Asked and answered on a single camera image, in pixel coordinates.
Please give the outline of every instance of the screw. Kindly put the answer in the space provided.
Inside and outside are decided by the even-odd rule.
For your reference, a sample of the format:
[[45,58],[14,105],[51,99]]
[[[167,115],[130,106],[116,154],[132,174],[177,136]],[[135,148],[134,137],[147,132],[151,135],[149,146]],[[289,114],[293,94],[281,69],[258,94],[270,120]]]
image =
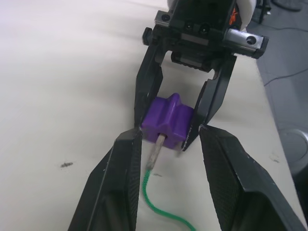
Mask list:
[[200,34],[205,35],[208,33],[210,27],[208,24],[204,24],[200,27]]
[[254,36],[248,36],[246,38],[246,42],[249,44],[249,45],[254,45],[256,42],[257,42],[257,39],[254,37]]
[[163,15],[162,15],[162,20],[163,20],[164,22],[169,21],[169,20],[170,20],[170,15],[169,15],[169,14],[163,14]]

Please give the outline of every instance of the purple block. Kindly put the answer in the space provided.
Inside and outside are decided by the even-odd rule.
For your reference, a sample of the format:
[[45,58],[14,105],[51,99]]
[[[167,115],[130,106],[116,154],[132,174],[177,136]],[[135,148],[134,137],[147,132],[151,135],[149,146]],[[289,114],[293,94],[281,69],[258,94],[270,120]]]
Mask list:
[[186,140],[193,109],[183,105],[180,95],[174,93],[168,99],[156,97],[141,128],[148,141],[156,142],[160,133],[167,135],[164,146],[173,149]]

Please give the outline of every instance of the green cord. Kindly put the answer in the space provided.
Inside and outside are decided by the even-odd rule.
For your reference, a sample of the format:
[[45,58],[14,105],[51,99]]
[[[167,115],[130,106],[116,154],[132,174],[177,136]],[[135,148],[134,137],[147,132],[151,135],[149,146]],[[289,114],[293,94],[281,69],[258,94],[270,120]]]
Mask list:
[[143,196],[144,196],[144,199],[146,201],[146,203],[148,204],[148,206],[151,208],[151,210],[153,210],[155,213],[159,214],[159,215],[162,215],[166,218],[170,218],[170,219],[173,219],[173,220],[177,220],[183,224],[185,224],[188,228],[190,228],[191,231],[196,231],[196,229],[194,228],[194,226],[192,226],[191,223],[189,223],[187,220],[181,218],[181,217],[178,217],[176,215],[173,215],[171,213],[168,213],[168,212],[165,212],[163,210],[160,210],[159,208],[156,208],[152,202],[150,201],[149,197],[148,197],[148,194],[146,192],[146,185],[148,184],[148,181],[149,181],[149,176],[151,174],[151,171],[150,170],[147,170],[145,172],[145,176],[143,178],[143,182],[142,182],[142,192],[143,192]]

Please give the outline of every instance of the white table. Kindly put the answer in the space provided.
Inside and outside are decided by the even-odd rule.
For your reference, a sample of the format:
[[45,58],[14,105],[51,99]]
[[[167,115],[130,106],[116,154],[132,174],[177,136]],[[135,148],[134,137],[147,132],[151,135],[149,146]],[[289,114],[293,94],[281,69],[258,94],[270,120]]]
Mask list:
[[[133,126],[134,84],[164,0],[11,0],[0,3],[0,230],[67,230],[85,182]],[[159,96],[194,107],[207,77],[163,63]],[[256,62],[238,57],[210,125],[238,137],[304,221]],[[143,142],[142,169],[151,144]],[[73,165],[61,168],[64,162]],[[199,138],[176,157],[163,148],[148,186],[155,205],[197,230],[219,230]],[[181,230],[140,197],[138,231]]]

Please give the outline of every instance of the bolt hole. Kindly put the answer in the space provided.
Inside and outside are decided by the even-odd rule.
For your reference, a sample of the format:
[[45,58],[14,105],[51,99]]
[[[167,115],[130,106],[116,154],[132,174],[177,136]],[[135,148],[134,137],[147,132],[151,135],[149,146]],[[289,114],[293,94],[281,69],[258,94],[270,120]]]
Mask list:
[[162,20],[163,20],[164,22],[169,21],[169,20],[170,20],[170,15],[169,15],[169,14],[163,14],[163,15],[162,15]]
[[249,45],[254,45],[257,42],[257,40],[254,36],[248,36],[246,38],[246,41]]

